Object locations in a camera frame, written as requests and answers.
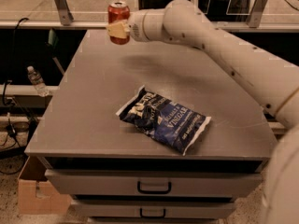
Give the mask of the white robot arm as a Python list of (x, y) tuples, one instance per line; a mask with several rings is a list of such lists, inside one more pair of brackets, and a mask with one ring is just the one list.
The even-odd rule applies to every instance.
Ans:
[(267, 167), (261, 224), (299, 224), (299, 67), (216, 27), (188, 0), (136, 12), (113, 2), (107, 12), (112, 37), (201, 49), (288, 130)]

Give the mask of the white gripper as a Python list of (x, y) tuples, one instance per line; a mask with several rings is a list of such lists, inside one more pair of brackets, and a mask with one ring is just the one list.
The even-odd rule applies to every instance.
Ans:
[(142, 9), (133, 12), (127, 20), (113, 21), (107, 25), (111, 37), (131, 38), (137, 42), (164, 41), (166, 33), (163, 27), (163, 9)]

